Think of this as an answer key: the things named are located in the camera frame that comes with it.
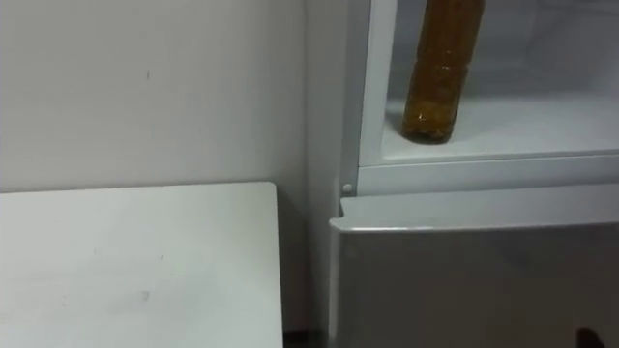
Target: white table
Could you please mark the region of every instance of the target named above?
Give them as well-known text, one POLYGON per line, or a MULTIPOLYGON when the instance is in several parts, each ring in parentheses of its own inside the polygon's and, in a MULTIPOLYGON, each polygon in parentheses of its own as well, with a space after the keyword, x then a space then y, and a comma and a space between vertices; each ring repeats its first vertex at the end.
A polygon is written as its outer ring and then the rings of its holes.
POLYGON ((0 195, 0 346, 281 348, 272 184, 0 195))

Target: refrigerator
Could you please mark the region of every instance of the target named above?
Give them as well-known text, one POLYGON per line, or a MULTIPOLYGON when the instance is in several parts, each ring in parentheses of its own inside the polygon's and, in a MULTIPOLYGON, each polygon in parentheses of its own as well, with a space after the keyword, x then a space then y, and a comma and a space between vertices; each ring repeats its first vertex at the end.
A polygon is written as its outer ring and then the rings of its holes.
POLYGON ((425 5, 308 2, 321 345, 619 346, 619 2, 486 1, 435 146, 398 130, 425 5))

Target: freezer door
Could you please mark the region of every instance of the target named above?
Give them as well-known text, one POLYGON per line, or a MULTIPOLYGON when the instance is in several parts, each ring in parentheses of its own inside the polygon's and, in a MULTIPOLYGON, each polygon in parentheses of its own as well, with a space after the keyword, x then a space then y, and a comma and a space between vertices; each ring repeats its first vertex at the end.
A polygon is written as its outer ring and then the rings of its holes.
POLYGON ((342 208, 332 220, 338 347, 619 347, 619 185, 346 198, 342 208))

